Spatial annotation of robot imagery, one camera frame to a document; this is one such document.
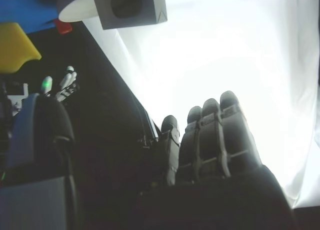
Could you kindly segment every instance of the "white backdrop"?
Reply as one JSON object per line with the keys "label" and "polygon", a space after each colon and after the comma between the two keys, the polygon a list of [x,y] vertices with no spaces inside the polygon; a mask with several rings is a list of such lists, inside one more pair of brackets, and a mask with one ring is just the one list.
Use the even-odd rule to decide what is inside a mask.
{"label": "white backdrop", "polygon": [[158,126],[172,114],[183,135],[193,106],[232,90],[291,206],[320,205],[320,173],[306,168],[310,149],[320,163],[319,0],[166,4],[168,22],[158,25],[102,30],[98,17],[83,22]]}

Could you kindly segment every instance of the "yellow plastic object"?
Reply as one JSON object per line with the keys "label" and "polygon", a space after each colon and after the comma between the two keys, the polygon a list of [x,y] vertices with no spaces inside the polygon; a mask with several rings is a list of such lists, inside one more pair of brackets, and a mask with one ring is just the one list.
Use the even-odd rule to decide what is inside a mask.
{"label": "yellow plastic object", "polygon": [[0,74],[15,73],[41,55],[18,23],[0,23]]}

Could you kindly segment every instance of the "blue object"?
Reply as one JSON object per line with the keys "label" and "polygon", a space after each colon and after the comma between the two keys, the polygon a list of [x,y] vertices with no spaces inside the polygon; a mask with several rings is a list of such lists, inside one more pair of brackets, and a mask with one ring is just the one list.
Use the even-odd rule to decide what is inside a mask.
{"label": "blue object", "polygon": [[54,27],[57,0],[0,0],[0,22],[17,22],[25,33]]}

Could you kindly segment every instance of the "red object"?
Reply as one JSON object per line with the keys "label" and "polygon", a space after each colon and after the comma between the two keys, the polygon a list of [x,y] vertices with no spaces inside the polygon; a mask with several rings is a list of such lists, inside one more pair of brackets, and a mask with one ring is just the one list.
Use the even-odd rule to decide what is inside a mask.
{"label": "red object", "polygon": [[58,32],[60,34],[65,34],[65,33],[69,33],[72,31],[72,26],[68,22],[62,22],[59,19],[54,19],[53,22],[55,24],[56,29],[58,30]]}

